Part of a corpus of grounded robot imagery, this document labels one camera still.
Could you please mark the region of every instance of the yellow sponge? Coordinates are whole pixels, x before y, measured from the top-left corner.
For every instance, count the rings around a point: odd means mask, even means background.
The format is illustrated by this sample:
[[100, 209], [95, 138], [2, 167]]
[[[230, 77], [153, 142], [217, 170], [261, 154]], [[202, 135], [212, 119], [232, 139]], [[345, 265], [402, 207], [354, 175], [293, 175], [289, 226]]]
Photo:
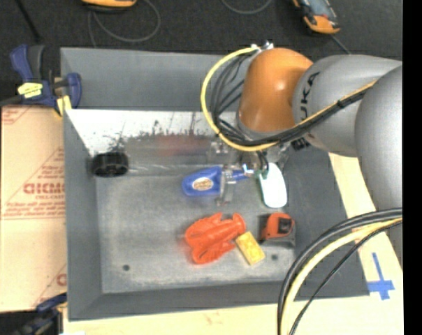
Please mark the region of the yellow sponge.
[[265, 258], [265, 253], [250, 231], [236, 238], [236, 244], [250, 265], [254, 265]]

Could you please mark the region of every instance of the blue clamp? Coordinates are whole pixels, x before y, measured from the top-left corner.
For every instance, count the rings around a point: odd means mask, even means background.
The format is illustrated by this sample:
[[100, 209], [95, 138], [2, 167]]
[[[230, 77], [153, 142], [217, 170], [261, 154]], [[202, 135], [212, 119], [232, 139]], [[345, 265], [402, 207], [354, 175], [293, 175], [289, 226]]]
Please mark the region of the blue clamp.
[[[234, 181], [246, 179], [243, 170], [233, 170]], [[221, 187], [221, 166], [213, 166], [187, 175], [182, 180], [182, 190], [187, 196], [219, 195]]]
[[41, 104], [53, 107], [60, 113], [54, 89], [66, 87], [68, 89], [68, 97], [71, 106], [77, 107], [82, 95], [82, 87], [80, 83], [80, 75], [78, 73], [69, 73], [61, 82], [51, 83], [48, 80], [42, 80], [41, 77], [41, 57], [43, 53], [43, 45], [20, 45], [16, 47], [10, 54], [12, 67], [22, 78], [23, 84], [39, 83], [42, 88], [35, 92], [32, 96], [20, 94], [21, 104]]

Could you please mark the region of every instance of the black wire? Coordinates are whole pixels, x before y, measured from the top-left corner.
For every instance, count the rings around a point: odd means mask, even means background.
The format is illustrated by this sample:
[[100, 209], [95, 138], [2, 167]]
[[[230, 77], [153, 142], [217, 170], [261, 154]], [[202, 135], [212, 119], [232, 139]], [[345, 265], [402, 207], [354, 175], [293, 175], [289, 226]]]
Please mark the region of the black wire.
[[29, 28], [31, 29], [31, 32], [34, 35], [35, 42], [37, 44], [39, 44], [42, 41], [42, 36], [37, 31], [36, 26], [32, 22], [32, 19], [31, 19], [31, 17], [29, 16], [29, 14], [27, 12], [27, 9], [24, 7], [24, 5], [23, 5], [23, 3], [22, 3], [21, 0], [15, 0], [15, 3], [17, 4], [18, 8], [22, 12], [24, 19], [27, 21], [27, 24], [28, 24]]
[[374, 232], [371, 232], [368, 236], [365, 236], [362, 238], [356, 245], [354, 245], [347, 254], [335, 265], [335, 267], [330, 271], [330, 273], [325, 277], [325, 279], [321, 282], [319, 287], [315, 290], [314, 294], [309, 298], [306, 305], [301, 309], [301, 312], [296, 317], [295, 321], [293, 322], [292, 327], [290, 328], [290, 332], [288, 335], [294, 335], [296, 328], [298, 327], [302, 317], [304, 316], [306, 310], [309, 308], [310, 304], [314, 301], [315, 297], [320, 293], [321, 289], [324, 288], [324, 286], [329, 282], [329, 280], [340, 270], [342, 265], [367, 241], [369, 241], [371, 238], [377, 236], [379, 233], [382, 233], [383, 231], [389, 230], [391, 228], [394, 228], [397, 225], [402, 224], [402, 221], [399, 221], [397, 223], [394, 223], [392, 225], [387, 225], [382, 228], [379, 228], [378, 230], [375, 230]]
[[5, 105], [10, 105], [10, 104], [16, 104], [19, 103], [21, 101], [21, 97], [20, 96], [13, 96], [11, 98], [7, 98], [7, 99], [3, 99], [0, 100], [0, 108], [4, 107]]
[[337, 43], [337, 45], [339, 45], [339, 47], [345, 51], [347, 54], [351, 54], [351, 52], [341, 43], [341, 41], [336, 38], [334, 35], [330, 35], [330, 37], [335, 41], [335, 43]]
[[289, 291], [290, 285], [298, 274], [298, 270], [307, 262], [310, 255], [318, 249], [324, 242], [334, 236], [339, 236], [343, 232], [351, 231], [352, 228], [370, 225], [371, 223], [389, 221], [402, 215], [402, 208], [387, 209], [383, 211], [370, 212], [353, 218], [344, 220], [337, 225], [329, 228], [318, 239], [313, 241], [293, 262], [281, 286], [277, 307], [277, 333], [281, 335], [282, 313], [284, 310], [284, 301]]
[[146, 36], [140, 37], [140, 38], [126, 38], [126, 37], [122, 37], [119, 36], [115, 33], [113, 33], [112, 31], [110, 31], [109, 29], [107, 29], [104, 24], [102, 23], [102, 21], [100, 21], [98, 15], [94, 12], [94, 11], [89, 11], [89, 14], [87, 16], [87, 25], [88, 25], [88, 34], [90, 36], [90, 40], [92, 42], [92, 45], [94, 47], [96, 47], [96, 41], [94, 40], [93, 37], [93, 29], [92, 29], [92, 17], [94, 18], [94, 20], [96, 21], [96, 23], [99, 25], [99, 27], [106, 33], [108, 34], [110, 37], [114, 38], [115, 40], [124, 42], [124, 43], [141, 43], [144, 41], [149, 40], [150, 38], [152, 38], [160, 29], [161, 26], [161, 16], [160, 16], [160, 12], [158, 11], [157, 7], [150, 2], [149, 0], [142, 0], [144, 1], [147, 5], [149, 5], [149, 7], [155, 12], [155, 15], [157, 17], [157, 25], [155, 26], [154, 30], [149, 33]]
[[242, 93], [238, 93], [233, 99], [231, 99], [227, 104], [225, 104], [223, 107], [219, 109], [219, 113], [221, 114], [225, 112], [230, 105], [232, 105], [234, 102], [236, 102], [240, 98], [241, 95]]

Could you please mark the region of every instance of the blue tape marking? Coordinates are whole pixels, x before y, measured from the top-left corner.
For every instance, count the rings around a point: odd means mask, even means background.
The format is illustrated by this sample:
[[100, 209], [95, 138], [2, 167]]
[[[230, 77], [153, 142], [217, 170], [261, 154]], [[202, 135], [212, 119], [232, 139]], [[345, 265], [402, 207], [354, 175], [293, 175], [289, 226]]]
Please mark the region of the blue tape marking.
[[368, 290], [370, 292], [379, 292], [381, 300], [390, 299], [390, 295], [388, 291], [395, 289], [393, 282], [386, 281], [384, 279], [384, 275], [381, 272], [379, 259], [377, 258], [376, 253], [372, 254], [372, 258], [374, 259], [374, 263], [376, 264], [377, 273], [379, 274], [379, 280], [368, 282]]

